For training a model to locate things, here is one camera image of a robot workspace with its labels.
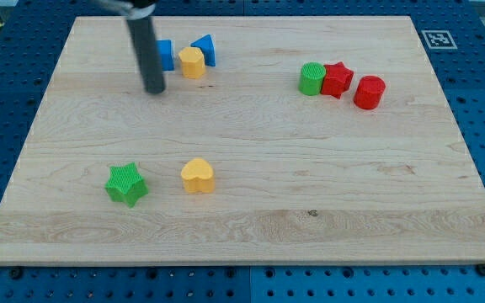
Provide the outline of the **silver clamp rod mount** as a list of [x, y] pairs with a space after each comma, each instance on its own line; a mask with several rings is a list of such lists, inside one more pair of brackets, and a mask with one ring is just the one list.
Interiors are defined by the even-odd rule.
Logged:
[[149, 17], [156, 9], [156, 0], [93, 0], [93, 3], [129, 20]]

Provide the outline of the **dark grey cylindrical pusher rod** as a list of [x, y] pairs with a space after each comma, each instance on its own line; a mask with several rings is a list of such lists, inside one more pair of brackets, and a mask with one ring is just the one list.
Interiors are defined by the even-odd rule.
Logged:
[[160, 94], [166, 89], [166, 83], [151, 18], [127, 19], [126, 23], [144, 89], [150, 94]]

